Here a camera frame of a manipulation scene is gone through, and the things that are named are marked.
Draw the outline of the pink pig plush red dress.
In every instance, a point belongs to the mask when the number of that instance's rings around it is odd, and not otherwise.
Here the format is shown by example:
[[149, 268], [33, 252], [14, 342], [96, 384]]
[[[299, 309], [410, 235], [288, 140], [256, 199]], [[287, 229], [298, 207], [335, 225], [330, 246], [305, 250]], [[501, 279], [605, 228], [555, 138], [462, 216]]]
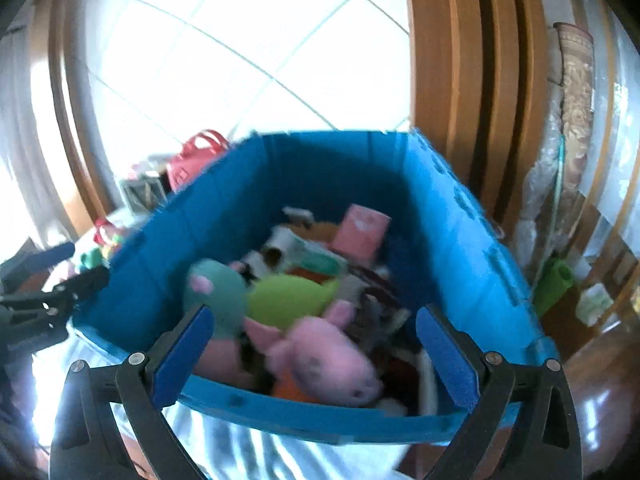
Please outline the pink pig plush red dress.
[[122, 244], [125, 234], [122, 228], [115, 226], [107, 218], [96, 220], [94, 224], [93, 241], [101, 247], [117, 246]]

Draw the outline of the green rolled mat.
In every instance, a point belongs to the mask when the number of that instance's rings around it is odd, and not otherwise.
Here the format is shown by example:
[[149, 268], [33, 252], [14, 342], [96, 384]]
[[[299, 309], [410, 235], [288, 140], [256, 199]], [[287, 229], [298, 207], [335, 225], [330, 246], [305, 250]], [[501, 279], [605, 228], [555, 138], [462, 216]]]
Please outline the green rolled mat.
[[563, 259], [550, 259], [534, 290], [533, 305], [538, 318], [557, 304], [574, 283], [570, 266]]

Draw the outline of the dark green gift box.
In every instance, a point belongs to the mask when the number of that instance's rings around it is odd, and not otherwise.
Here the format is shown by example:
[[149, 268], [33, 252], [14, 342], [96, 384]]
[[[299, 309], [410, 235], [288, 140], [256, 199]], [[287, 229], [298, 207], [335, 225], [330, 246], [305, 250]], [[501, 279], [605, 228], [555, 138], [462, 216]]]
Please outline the dark green gift box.
[[152, 214], [166, 203], [167, 193], [158, 174], [142, 174], [135, 179], [119, 181], [122, 200], [132, 214]]

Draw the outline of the light blue striped bedsheet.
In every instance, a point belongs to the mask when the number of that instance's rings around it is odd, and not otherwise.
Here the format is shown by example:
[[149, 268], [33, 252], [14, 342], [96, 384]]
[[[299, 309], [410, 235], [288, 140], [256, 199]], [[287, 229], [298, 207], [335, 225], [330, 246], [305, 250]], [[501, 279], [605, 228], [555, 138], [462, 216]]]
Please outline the light blue striped bedsheet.
[[[49, 446], [70, 364], [115, 364], [92, 344], [70, 335], [34, 355], [36, 404], [32, 415], [39, 443]], [[405, 444], [329, 445], [280, 437], [193, 411], [181, 403], [163, 410], [181, 444], [209, 479], [397, 479], [409, 451]]]

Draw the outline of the teal plush toy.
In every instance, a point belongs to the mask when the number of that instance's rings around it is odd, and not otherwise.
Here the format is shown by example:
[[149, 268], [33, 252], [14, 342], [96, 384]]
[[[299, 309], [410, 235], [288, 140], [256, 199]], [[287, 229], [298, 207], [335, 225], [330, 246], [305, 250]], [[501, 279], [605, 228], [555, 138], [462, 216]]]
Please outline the teal plush toy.
[[192, 264], [186, 274], [182, 308], [188, 312], [194, 307], [208, 307], [214, 316], [212, 338], [236, 338], [243, 331], [247, 295], [244, 278], [231, 266], [203, 259]]

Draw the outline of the red toy suitcase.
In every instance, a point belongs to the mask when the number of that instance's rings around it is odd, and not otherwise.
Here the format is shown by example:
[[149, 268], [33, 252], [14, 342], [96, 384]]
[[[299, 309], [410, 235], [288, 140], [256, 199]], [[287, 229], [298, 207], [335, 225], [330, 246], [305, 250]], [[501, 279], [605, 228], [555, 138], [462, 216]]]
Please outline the red toy suitcase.
[[171, 189], [177, 193], [197, 178], [215, 160], [224, 156], [231, 148], [228, 140], [219, 132], [205, 129], [191, 136], [178, 154], [167, 164]]

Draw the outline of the pink box in bin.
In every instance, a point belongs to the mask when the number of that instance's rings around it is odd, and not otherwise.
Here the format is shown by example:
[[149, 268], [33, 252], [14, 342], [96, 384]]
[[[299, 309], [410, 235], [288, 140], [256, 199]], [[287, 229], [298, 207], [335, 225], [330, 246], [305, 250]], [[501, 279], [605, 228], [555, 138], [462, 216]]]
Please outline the pink box in bin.
[[351, 262], [368, 266], [375, 262], [389, 225], [387, 214], [352, 204], [329, 248]]

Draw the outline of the lime green plush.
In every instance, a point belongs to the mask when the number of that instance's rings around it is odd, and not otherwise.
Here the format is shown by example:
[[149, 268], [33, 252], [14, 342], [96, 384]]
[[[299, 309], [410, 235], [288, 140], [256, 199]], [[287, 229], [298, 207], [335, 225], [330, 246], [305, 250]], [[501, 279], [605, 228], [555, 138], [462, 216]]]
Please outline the lime green plush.
[[288, 330], [300, 318], [322, 315], [338, 286], [339, 280], [318, 284], [295, 275], [268, 276], [248, 293], [246, 316], [260, 324]]

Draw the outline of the wooden headboard frame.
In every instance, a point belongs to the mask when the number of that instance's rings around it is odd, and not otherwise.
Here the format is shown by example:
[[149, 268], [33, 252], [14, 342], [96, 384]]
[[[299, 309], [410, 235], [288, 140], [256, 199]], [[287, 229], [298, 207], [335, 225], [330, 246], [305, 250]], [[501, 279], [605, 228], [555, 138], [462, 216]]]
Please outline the wooden headboard frame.
[[410, 122], [508, 234], [547, 113], [542, 0], [408, 0]]

